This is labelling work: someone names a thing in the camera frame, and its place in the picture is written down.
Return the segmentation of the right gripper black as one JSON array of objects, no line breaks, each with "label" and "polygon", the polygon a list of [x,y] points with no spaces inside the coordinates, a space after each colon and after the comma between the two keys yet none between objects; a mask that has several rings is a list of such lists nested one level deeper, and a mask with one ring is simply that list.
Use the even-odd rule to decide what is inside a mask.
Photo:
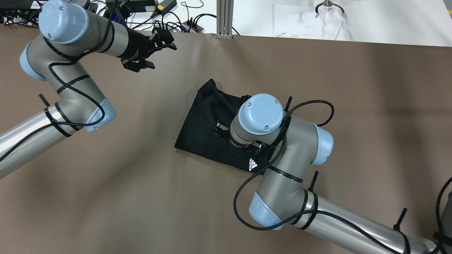
[{"label": "right gripper black", "polygon": [[[223,138],[224,140],[227,140],[229,143],[233,143],[230,128],[225,126],[224,122],[218,121],[215,127],[211,130],[211,132],[214,135],[216,135],[218,139]],[[265,148],[265,143],[262,143],[261,141],[255,141],[250,145],[247,145],[244,148],[244,151],[252,153],[254,155],[258,155],[263,148]]]}]

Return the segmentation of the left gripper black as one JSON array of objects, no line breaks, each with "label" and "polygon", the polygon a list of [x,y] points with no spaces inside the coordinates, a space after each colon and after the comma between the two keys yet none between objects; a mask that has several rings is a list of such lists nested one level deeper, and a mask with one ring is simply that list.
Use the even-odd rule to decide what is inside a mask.
[{"label": "left gripper black", "polygon": [[125,59],[121,59],[123,67],[127,70],[140,72],[142,69],[155,69],[155,65],[146,59],[150,56],[150,50],[162,50],[169,48],[177,50],[174,37],[171,32],[163,28],[153,28],[150,36],[145,36],[139,31],[128,29],[129,43],[125,50]]}]

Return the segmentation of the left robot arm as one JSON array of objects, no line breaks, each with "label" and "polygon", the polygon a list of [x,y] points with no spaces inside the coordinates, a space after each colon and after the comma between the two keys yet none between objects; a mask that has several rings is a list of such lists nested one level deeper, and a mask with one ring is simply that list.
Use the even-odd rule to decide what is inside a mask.
[{"label": "left robot arm", "polygon": [[60,96],[45,98],[40,113],[1,135],[1,177],[5,177],[80,129],[94,132],[116,117],[109,99],[80,63],[90,53],[119,58],[127,70],[155,66],[147,58],[176,50],[171,32],[155,28],[150,36],[64,0],[50,0],[39,14],[40,34],[20,55],[26,74],[47,81]]}]

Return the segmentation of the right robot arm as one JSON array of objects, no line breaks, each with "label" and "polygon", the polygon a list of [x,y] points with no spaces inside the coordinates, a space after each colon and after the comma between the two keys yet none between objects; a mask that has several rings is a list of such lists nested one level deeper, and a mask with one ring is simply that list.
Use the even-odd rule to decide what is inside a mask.
[{"label": "right robot arm", "polygon": [[451,180],[447,180],[436,199],[435,215],[438,231],[434,240],[418,240],[405,235],[400,224],[387,227],[318,196],[314,190],[315,173],[310,187],[301,184],[312,165],[321,165],[334,146],[332,135],[316,125],[293,116],[308,104],[326,100],[310,100],[283,109],[272,95],[261,93],[245,96],[229,127],[218,122],[213,133],[228,139],[232,146],[263,153],[262,169],[249,177],[237,190],[233,209],[238,220],[254,230],[280,230],[289,223],[356,254],[450,254],[451,199],[439,214],[442,196]]}]

